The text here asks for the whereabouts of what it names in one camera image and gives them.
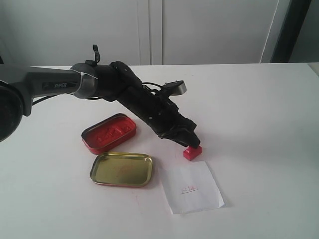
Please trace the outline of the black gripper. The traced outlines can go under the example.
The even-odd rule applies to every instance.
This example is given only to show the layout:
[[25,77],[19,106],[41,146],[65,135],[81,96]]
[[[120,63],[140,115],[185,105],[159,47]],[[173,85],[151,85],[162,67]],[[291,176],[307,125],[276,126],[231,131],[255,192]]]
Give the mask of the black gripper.
[[168,98],[141,87],[124,91],[124,106],[145,122],[160,138],[174,139],[184,147],[199,147],[194,132],[196,124],[178,112],[177,105]]

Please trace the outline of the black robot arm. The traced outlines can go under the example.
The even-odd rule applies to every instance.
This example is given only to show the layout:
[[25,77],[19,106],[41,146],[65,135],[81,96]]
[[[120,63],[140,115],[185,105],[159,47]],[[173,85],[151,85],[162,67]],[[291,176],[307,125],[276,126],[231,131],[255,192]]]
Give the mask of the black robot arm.
[[183,81],[153,90],[121,61],[109,65],[87,61],[69,70],[3,64],[0,67],[0,138],[7,139],[22,117],[30,115],[35,98],[71,94],[79,99],[117,101],[158,137],[197,148],[200,140],[195,134],[196,124],[182,116],[170,100],[170,96],[185,92]]

